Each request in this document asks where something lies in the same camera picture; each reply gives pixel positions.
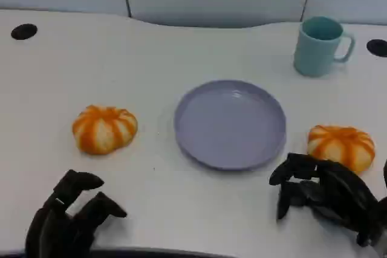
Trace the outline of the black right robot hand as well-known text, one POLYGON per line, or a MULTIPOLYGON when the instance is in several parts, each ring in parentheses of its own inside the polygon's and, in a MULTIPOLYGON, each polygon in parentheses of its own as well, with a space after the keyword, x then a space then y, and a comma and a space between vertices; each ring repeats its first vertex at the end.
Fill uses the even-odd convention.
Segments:
POLYGON ((386 229, 386 199, 377 199, 340 163, 289 153, 269 183, 280 186, 277 220, 291 206, 310 207, 319 217, 356 232, 361 247, 375 245, 386 229))

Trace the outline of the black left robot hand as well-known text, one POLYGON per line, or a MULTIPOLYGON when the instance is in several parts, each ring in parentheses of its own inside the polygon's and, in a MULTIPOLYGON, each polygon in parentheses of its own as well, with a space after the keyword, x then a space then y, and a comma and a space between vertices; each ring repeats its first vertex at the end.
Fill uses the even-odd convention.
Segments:
POLYGON ((89 257, 97 228, 109 216, 127 217, 115 201, 98 192, 74 216, 66 213, 83 191, 104 185, 98 176, 69 170, 36 212, 25 240, 26 257, 89 257))

